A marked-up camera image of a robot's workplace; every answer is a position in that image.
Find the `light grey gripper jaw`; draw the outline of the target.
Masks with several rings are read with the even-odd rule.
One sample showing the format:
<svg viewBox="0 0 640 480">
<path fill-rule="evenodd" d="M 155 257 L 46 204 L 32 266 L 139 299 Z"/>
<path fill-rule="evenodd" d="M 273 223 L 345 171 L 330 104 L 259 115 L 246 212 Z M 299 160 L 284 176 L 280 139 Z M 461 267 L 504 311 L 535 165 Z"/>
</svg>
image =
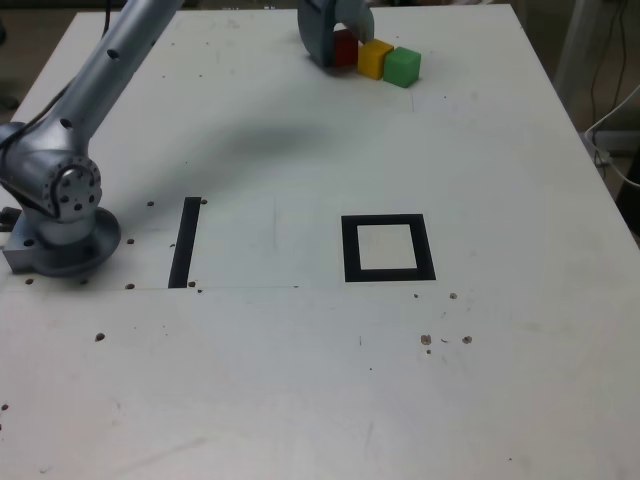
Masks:
<svg viewBox="0 0 640 480">
<path fill-rule="evenodd" d="M 342 24 L 360 43 L 369 43 L 375 37 L 375 20 L 366 0 L 343 0 Z"/>
</svg>

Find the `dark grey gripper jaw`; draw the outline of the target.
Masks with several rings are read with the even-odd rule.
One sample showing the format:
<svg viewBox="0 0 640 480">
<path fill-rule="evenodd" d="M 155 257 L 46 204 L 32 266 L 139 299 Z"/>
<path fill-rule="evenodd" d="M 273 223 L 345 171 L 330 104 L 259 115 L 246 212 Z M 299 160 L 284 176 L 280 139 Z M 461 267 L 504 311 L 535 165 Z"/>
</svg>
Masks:
<svg viewBox="0 0 640 480">
<path fill-rule="evenodd" d="M 299 0 L 297 21 L 301 40 L 311 59 L 322 68 L 336 64 L 337 0 Z"/>
</svg>

